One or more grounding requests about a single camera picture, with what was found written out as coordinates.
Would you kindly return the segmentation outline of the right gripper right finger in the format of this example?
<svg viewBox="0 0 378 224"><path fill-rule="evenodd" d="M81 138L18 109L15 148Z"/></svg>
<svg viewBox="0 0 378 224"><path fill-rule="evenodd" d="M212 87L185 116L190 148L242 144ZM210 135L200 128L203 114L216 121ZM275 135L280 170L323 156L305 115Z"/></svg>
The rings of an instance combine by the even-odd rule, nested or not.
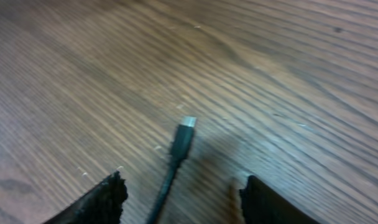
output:
<svg viewBox="0 0 378 224"><path fill-rule="evenodd" d="M254 175L239 196L246 224L319 224Z"/></svg>

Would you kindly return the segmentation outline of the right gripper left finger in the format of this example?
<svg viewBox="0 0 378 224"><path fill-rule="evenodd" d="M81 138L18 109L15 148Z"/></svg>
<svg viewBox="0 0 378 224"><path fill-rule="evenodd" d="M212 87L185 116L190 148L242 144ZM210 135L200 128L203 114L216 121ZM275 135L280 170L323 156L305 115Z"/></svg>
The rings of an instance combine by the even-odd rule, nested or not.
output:
<svg viewBox="0 0 378 224"><path fill-rule="evenodd" d="M44 224L120 224L127 198L125 180L116 171Z"/></svg>

